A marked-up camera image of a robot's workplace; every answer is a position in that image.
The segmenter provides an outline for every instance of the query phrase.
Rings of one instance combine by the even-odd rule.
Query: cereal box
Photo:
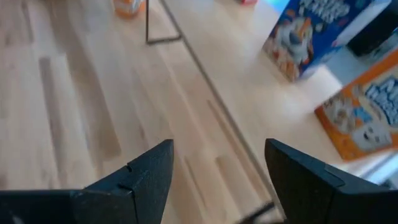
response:
[[[309,77],[389,3],[290,0],[264,43],[264,50],[289,80]]]
[[[398,147],[398,50],[315,110],[343,159]]]

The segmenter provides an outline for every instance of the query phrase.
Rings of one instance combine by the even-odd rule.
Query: cartoon character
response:
[[[392,144],[390,132],[378,121],[364,124],[351,133],[351,138],[364,152],[372,152]]]
[[[297,17],[276,28],[275,43],[285,47],[296,65],[308,64],[313,57],[311,18]]]
[[[341,133],[350,133],[355,128],[354,106],[350,98],[336,95],[323,104],[329,121]]]

